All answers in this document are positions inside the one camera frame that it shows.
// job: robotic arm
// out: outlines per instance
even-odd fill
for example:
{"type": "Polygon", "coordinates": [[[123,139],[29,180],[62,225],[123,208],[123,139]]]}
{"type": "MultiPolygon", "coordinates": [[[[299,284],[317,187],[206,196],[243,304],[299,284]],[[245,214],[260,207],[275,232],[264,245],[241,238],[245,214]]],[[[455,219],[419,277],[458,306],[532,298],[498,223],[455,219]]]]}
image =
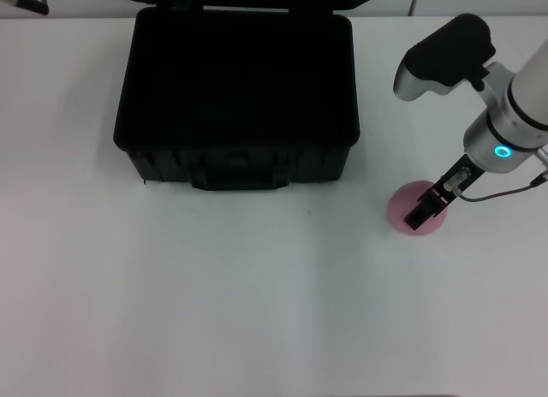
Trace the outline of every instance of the robotic arm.
{"type": "Polygon", "coordinates": [[[462,192],[485,172],[509,173],[535,155],[548,168],[548,40],[517,74],[499,62],[484,64],[495,54],[486,23],[459,15],[407,52],[396,73],[394,93],[413,101],[432,91],[446,95],[468,80],[486,109],[464,134],[465,155],[420,198],[405,222],[413,230],[437,216],[460,197],[477,202],[537,187],[548,170],[528,187],[485,198],[462,192]]]}

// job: black plastic case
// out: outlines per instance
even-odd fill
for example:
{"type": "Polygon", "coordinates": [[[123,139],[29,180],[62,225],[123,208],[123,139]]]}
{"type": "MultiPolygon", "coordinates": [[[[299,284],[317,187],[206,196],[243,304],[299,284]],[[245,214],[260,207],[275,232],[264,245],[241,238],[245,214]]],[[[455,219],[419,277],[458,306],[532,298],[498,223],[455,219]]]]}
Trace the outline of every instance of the black plastic case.
{"type": "Polygon", "coordinates": [[[353,53],[339,15],[143,9],[114,141],[146,181],[335,181],[360,137],[353,53]]]}

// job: pink circular object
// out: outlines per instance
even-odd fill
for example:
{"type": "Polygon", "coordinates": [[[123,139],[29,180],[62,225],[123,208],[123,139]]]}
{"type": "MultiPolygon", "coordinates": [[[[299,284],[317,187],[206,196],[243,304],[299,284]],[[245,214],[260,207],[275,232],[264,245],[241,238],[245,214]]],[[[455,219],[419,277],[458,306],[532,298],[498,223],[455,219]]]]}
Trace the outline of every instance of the pink circular object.
{"type": "Polygon", "coordinates": [[[412,181],[407,185],[403,185],[394,193],[394,196],[392,196],[388,203],[387,217],[390,224],[397,231],[410,236],[424,236],[435,232],[444,224],[445,217],[447,217],[447,209],[436,217],[428,219],[417,230],[412,230],[403,221],[405,216],[417,206],[417,199],[432,185],[431,181],[412,181]]]}

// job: white table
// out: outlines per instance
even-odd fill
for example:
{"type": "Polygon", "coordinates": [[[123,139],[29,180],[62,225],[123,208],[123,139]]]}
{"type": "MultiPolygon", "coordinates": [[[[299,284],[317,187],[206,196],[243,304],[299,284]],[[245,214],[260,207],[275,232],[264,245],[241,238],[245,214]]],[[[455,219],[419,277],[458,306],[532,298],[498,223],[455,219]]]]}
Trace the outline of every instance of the white table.
{"type": "MultiPolygon", "coordinates": [[[[360,142],[339,182],[272,193],[143,185],[112,142],[132,20],[0,21],[0,395],[548,395],[546,188],[425,238],[384,218],[483,109],[468,84],[392,93],[448,20],[354,19],[360,142]]],[[[486,20],[514,70],[548,35],[486,20]]]]}

